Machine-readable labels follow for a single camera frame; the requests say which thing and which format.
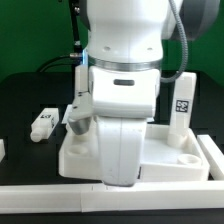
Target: white rectangular block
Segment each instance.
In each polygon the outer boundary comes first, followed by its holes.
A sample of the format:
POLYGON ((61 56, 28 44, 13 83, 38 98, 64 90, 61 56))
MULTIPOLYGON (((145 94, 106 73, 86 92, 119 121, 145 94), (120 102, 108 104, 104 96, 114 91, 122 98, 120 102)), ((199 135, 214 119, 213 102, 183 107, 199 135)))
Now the white rectangular block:
POLYGON ((224 155, 209 135, 198 135, 201 146, 210 164, 210 173, 215 180, 224 180, 224 155))

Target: sticker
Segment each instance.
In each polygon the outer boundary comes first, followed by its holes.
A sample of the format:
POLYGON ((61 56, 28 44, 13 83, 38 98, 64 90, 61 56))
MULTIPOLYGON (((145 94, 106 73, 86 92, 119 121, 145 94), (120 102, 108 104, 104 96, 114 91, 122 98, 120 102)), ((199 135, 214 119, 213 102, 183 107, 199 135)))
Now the sticker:
POLYGON ((41 115, 41 117, 40 118, 45 118, 45 119, 48 119, 48 118, 50 118, 51 117, 51 115, 50 114, 43 114, 43 115, 41 115))
POLYGON ((187 100, 177 100, 176 112, 187 113, 189 110, 190 102, 187 100))

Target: green screen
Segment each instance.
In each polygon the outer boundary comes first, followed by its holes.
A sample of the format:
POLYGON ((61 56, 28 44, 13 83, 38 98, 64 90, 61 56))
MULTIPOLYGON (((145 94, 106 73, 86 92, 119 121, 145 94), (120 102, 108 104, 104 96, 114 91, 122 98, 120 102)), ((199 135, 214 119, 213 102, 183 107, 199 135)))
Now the green screen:
MULTIPOLYGON (((189 42, 188 70, 207 73, 224 86, 224 2, 215 24, 202 37, 189 42)), ((34 72, 47 60, 73 51, 68 0, 0 1, 0 81, 19 72, 34 72)), ((79 22, 83 46, 87 30, 79 22)), ((163 41, 164 70, 177 70, 181 47, 176 41, 163 41)), ((49 71, 68 71, 69 67, 49 71)))

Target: metal ring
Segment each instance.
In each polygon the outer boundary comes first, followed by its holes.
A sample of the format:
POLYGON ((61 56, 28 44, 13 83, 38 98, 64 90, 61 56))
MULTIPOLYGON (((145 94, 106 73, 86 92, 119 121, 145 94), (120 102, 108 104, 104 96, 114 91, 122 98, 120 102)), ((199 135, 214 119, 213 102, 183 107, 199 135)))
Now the metal ring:
POLYGON ((117 63, 103 61, 88 56, 89 64, 114 71, 145 71, 149 69, 160 69, 161 61, 143 62, 143 63, 117 63))

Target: black table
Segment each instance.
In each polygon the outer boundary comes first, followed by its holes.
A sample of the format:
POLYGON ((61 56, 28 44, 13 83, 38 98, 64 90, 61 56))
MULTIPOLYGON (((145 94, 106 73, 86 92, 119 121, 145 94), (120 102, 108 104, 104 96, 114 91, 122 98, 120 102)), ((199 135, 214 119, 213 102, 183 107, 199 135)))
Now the black table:
MULTIPOLYGON (((198 72, 191 128, 209 134, 224 149, 224 88, 198 72)), ((173 84, 161 85, 155 123, 168 124, 173 84)), ((31 123, 46 107, 59 108, 60 121, 73 101, 70 73, 19 73, 0 83, 0 139, 6 156, 0 185, 90 183, 58 174, 58 151, 66 130, 58 124, 48 140, 30 140, 31 123)), ((223 223, 224 209, 0 215, 0 223, 223 223)))

